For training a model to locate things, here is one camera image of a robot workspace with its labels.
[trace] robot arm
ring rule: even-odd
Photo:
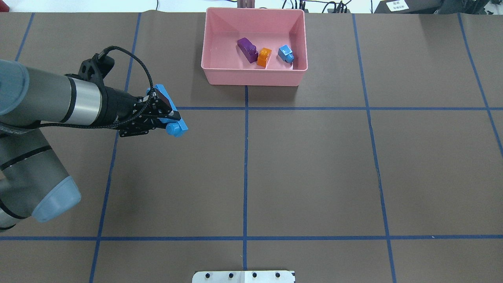
[[[135,97],[105,86],[118,49],[145,69],[150,88]],[[152,84],[144,64],[108,47],[65,76],[0,60],[0,232],[29,216],[46,222],[80,201],[76,184],[39,130],[45,126],[110,128],[121,137],[156,128],[181,136],[187,126],[163,85]]]

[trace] pink bin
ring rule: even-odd
[[[249,63],[237,40],[246,37],[273,51],[266,68]],[[282,61],[288,44],[295,60]],[[302,10],[208,8],[201,67],[212,85],[298,86],[307,71],[306,28]]]

